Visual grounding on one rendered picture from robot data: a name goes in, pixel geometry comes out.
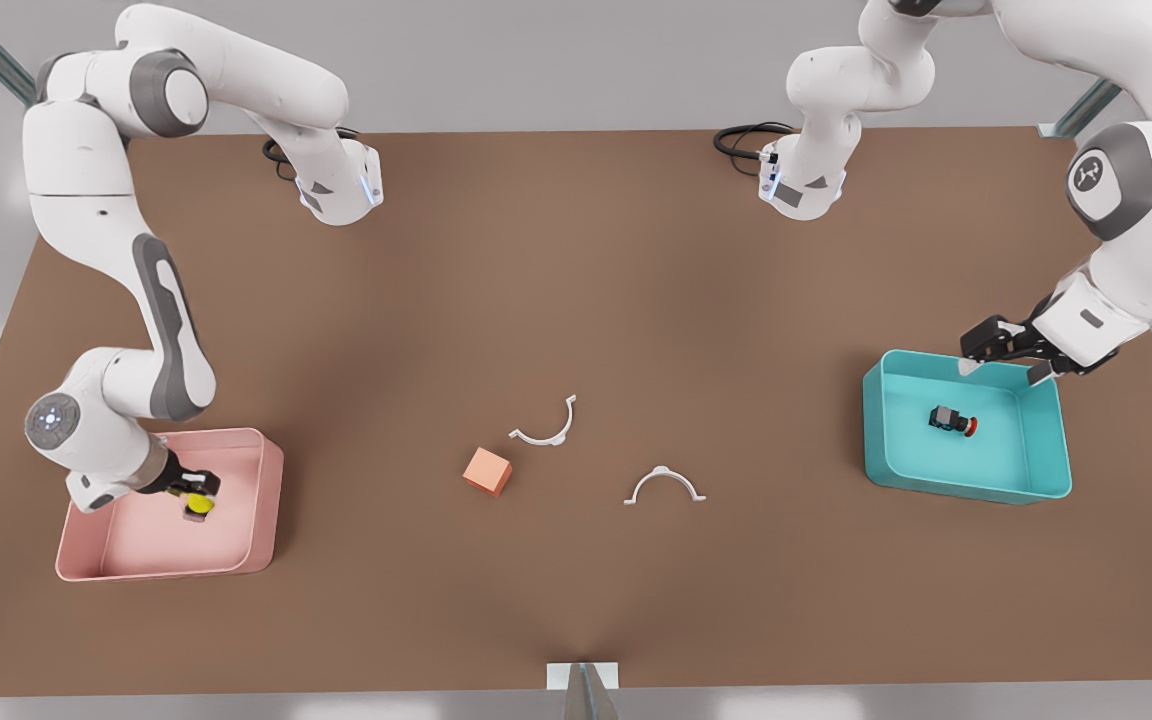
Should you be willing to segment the orange cube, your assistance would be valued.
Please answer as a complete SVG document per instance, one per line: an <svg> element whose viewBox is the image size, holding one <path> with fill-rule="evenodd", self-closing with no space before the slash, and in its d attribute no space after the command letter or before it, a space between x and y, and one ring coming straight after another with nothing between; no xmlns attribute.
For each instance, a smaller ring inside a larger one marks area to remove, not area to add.
<svg viewBox="0 0 1152 720"><path fill-rule="evenodd" d="M473 488L480 488L490 497L500 497L509 478L511 478L511 462L502 456L477 447L473 455L468 460L462 478Z"/></svg>

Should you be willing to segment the white curved clip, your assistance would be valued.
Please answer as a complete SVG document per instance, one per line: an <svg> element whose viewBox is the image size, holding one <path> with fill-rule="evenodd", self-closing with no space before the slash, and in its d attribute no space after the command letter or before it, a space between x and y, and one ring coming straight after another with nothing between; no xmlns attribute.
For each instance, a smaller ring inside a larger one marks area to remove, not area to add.
<svg viewBox="0 0 1152 720"><path fill-rule="evenodd" d="M677 480L681 484L681 486L685 488L687 495L689 495L690 500L694 503L699 503L699 502L707 501L707 497L702 495L702 493L698 491L698 488L695 487L695 484L689 478L685 478L684 473L679 473L679 471L673 470L673 469L670 469L670 468L668 468L666 465L658 465L658 467L654 467L652 470L649 471L649 473L645 473L644 477L641 477L641 479L636 482L636 484L635 484L635 486L634 486L634 488L632 488L632 491L630 493L630 497L626 498L626 501L623 501L623 505L626 505L626 506L634 506L634 505L636 505L637 500L639 500L641 491L643 491L645 484L649 480L652 480L654 478L662 478L662 477L664 478L669 478L672 480Z"/></svg>
<svg viewBox="0 0 1152 720"><path fill-rule="evenodd" d="M556 447L563 445L563 442L566 442L566 437L568 433L570 433L570 429L573 425L573 404L575 404L575 401L576 401L576 395L566 397L564 406L567 411L567 418L564 420L563 427L559 429L558 432L554 433L553 435L550 435L547 438L535 438L522 432L521 429L513 429L507 437L511 439L520 439L520 441L531 446Z"/></svg>

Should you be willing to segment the blue storage box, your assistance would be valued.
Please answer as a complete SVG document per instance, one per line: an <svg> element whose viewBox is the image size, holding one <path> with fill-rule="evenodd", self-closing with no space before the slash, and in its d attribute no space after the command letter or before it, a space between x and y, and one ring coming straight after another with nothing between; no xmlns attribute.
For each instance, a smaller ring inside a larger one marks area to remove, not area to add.
<svg viewBox="0 0 1152 720"><path fill-rule="evenodd" d="M864 376L865 473L878 486L996 503L1068 497L1073 475L1058 386L1029 387L1026 366L893 350ZM967 438L929 425L935 406L975 416Z"/></svg>

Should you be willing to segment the red push button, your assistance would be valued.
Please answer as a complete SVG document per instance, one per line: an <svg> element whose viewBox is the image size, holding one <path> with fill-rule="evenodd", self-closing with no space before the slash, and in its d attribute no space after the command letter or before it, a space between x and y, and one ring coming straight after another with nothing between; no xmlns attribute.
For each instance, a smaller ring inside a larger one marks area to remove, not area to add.
<svg viewBox="0 0 1152 720"><path fill-rule="evenodd" d="M960 414L952 407L935 406L929 414L929 425L970 438L977 433L979 420L975 416Z"/></svg>

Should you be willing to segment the pink storage box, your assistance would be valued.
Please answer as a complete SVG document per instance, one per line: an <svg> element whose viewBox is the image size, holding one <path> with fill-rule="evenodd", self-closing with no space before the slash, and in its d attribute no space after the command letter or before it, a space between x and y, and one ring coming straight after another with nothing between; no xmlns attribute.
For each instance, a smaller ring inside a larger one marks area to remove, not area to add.
<svg viewBox="0 0 1152 720"><path fill-rule="evenodd" d="M282 493L282 448L256 429L164 433L185 468L221 478L206 521L184 520L182 501L166 495L119 498L82 514L70 506L55 571L65 582L206 577L262 571L274 555Z"/></svg>

